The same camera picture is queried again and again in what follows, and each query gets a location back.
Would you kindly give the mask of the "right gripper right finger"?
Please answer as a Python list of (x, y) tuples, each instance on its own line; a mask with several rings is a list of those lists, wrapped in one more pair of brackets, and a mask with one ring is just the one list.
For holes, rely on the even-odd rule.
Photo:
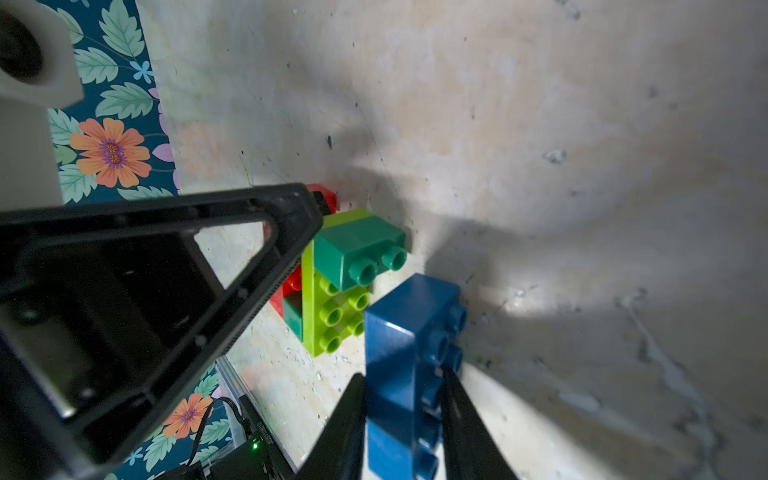
[(518, 480), (458, 376), (451, 370), (445, 370), (443, 378), (441, 410), (446, 478)]

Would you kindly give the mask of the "blue lego brick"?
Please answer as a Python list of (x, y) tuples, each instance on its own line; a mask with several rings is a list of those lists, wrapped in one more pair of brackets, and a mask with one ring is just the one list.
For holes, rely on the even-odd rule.
[(414, 274), (364, 318), (369, 469), (381, 479), (432, 479), (443, 438), (443, 375), (458, 372), (463, 360), (460, 289)]

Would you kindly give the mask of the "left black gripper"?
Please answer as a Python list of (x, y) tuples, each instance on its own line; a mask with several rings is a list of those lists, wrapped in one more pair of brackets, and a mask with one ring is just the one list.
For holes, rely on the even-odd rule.
[(123, 461), (287, 276), (322, 216), (301, 183), (1, 217), (1, 475)]

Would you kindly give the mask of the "red lego brick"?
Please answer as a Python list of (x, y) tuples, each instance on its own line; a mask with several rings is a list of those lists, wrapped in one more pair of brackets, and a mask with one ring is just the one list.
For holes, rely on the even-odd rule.
[[(307, 188), (315, 197), (316, 204), (324, 216), (338, 212), (339, 202), (335, 192), (332, 192), (319, 184), (308, 184)], [(284, 298), (290, 294), (300, 292), (301, 290), (301, 264), (298, 264), (269, 300), (270, 305), (275, 309), (281, 319), (285, 318)]]

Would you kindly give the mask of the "small dark green lego brick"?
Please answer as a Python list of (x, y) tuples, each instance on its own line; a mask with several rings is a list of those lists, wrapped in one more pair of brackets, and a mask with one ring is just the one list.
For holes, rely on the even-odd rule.
[(339, 291), (368, 287), (407, 261), (406, 233), (377, 216), (322, 230), (314, 240), (315, 269)]

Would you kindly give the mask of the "lime green lego brick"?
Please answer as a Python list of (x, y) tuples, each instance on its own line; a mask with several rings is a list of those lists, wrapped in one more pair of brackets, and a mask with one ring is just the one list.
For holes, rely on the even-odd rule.
[(312, 240), (301, 258), (301, 315), (303, 346), (312, 357), (335, 352), (350, 336), (364, 333), (364, 310), (371, 294), (368, 287), (340, 291), (315, 266)]

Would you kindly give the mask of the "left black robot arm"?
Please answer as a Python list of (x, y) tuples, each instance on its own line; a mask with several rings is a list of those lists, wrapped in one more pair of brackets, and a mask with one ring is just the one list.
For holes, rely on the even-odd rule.
[(225, 353), (323, 222), (301, 183), (1, 216), (1, 475), (289, 479), (245, 397), (208, 417)]

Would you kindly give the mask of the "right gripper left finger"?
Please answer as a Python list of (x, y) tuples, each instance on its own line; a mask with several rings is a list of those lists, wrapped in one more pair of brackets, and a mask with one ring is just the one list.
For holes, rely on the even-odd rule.
[(355, 373), (296, 479), (359, 480), (366, 425), (366, 383)]

